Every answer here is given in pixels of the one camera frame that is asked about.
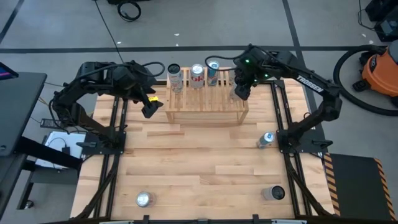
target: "blue and silver can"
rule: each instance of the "blue and silver can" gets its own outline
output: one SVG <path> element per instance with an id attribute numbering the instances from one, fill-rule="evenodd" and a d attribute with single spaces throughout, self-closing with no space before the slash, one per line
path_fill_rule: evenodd
<path id="1" fill-rule="evenodd" d="M 265 133 L 257 141 L 257 147 L 259 149 L 265 149 L 267 146 L 271 145 L 271 143 L 273 143 L 273 142 L 274 142 L 274 134 L 273 133 Z"/>
<path id="2" fill-rule="evenodd" d="M 209 67 L 207 68 L 207 85 L 213 86 L 217 85 L 218 82 L 218 69 L 220 67 L 219 63 L 216 61 L 210 61 Z"/>

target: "gray floor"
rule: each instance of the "gray floor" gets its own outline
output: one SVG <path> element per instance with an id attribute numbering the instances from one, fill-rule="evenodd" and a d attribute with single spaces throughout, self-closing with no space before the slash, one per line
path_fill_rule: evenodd
<path id="1" fill-rule="evenodd" d="M 161 61 L 190 66 L 203 63 L 209 55 L 237 55 L 239 51 L 169 51 L 156 47 L 247 45 L 293 47 L 292 36 L 280 0 L 152 0 L 140 2 L 142 17 L 133 23 L 121 20 L 114 6 L 99 0 L 99 7 L 119 47 L 152 47 L 151 52 L 123 52 L 125 61 L 141 63 Z M 375 33 L 357 24 L 357 0 L 288 0 L 301 46 L 355 46 L 379 44 Z M 363 7 L 369 0 L 363 0 Z M 0 30 L 17 4 L 3 0 L 0 7 Z M 370 24 L 366 15 L 364 23 Z M 4 40 L 1 49 L 70 49 L 109 48 L 113 43 L 93 1 L 25 0 Z M 344 52 L 308 51 L 303 57 L 308 68 L 331 78 L 334 64 Z M 48 82 L 70 82 L 85 61 L 120 62 L 117 53 L 48 53 L 0 54 L 0 61 L 20 72 L 45 72 Z M 221 62 L 229 66 L 231 62 Z M 342 69 L 343 83 L 348 86 L 359 78 L 355 58 Z M 58 87 L 46 85 L 41 96 L 52 98 Z M 389 102 L 375 93 L 359 95 L 374 105 L 391 108 Z M 80 103 L 91 111 L 95 95 L 85 96 Z M 316 102 L 321 98 L 315 96 Z M 49 118 L 46 106 L 37 103 L 32 117 Z M 369 156 L 380 159 L 387 176 L 392 200 L 398 206 L 398 160 L 396 126 L 398 118 L 368 113 L 343 99 L 338 120 L 324 123 L 328 139 L 335 143 L 330 152 Z M 40 129 L 30 120 L 24 136 L 41 141 L 50 130 Z M 21 175 L 9 207 L 0 223 L 43 223 L 69 217 L 75 186 L 37 185 L 31 195 L 36 207 L 16 211 L 26 173 Z"/>

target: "wooden table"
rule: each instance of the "wooden table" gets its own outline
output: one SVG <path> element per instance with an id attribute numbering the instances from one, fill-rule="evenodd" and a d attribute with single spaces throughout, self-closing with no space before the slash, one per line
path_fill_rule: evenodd
<path id="1" fill-rule="evenodd" d="M 303 88 L 294 80 L 285 80 L 285 84 L 293 121 L 300 121 L 308 111 Z M 154 88 L 159 101 L 165 99 L 166 86 Z M 113 99 L 98 97 L 94 119 L 103 125 L 109 124 Z M 252 214 L 293 218 L 284 159 L 276 141 L 265 150 L 256 147 L 259 136 L 277 129 L 269 86 L 252 88 L 248 103 L 250 111 L 239 125 L 235 114 L 229 117 L 224 113 L 181 114 L 179 124 L 169 124 L 164 108 L 145 119 L 142 105 L 130 102 L 126 150 L 119 163 L 112 219 L 142 220 L 143 215 L 150 215 L 151 220 L 250 219 Z M 321 160 L 309 154 L 301 154 L 301 158 L 308 188 L 326 210 L 334 213 Z M 93 156 L 83 164 L 72 217 L 96 192 L 102 161 L 103 156 Z M 264 200 L 261 189 L 275 184 L 283 186 L 285 198 Z M 136 195 L 144 190 L 156 195 L 154 207 L 136 205 Z"/>
<path id="2" fill-rule="evenodd" d="M 200 113 L 201 117 L 212 116 L 212 113 L 234 113 L 236 121 L 241 124 L 249 112 L 247 101 L 231 99 L 229 93 L 229 71 L 218 72 L 218 84 L 207 85 L 207 68 L 205 68 L 205 84 L 202 88 L 192 88 L 190 83 L 190 68 L 181 68 L 183 88 L 180 93 L 171 89 L 170 79 L 167 77 L 165 112 L 170 124 L 181 113 Z"/>

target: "black desk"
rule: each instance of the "black desk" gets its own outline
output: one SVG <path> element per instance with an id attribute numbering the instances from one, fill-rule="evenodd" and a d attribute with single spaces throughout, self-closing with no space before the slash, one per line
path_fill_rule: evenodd
<path id="1" fill-rule="evenodd" d="M 0 219 L 21 170 L 35 169 L 28 155 L 80 170 L 81 159 L 22 137 L 46 78 L 44 73 L 19 73 L 19 78 L 0 81 Z"/>

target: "orange vacuum cleaner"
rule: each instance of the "orange vacuum cleaner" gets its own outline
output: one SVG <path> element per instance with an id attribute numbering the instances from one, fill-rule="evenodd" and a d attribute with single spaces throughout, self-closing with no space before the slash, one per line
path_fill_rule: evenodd
<path id="1" fill-rule="evenodd" d="M 363 66 L 362 80 L 354 83 L 353 89 L 358 92 L 372 89 L 388 95 L 391 97 L 392 104 L 398 107 L 398 40 L 393 41 L 387 48 L 362 45 L 345 53 L 333 71 L 335 83 L 341 85 L 340 69 L 344 62 L 353 54 L 363 51 L 365 52 L 359 58 L 359 62 Z M 369 105 L 346 91 L 343 86 L 341 94 L 352 103 L 373 113 L 398 116 L 398 110 L 386 110 Z"/>

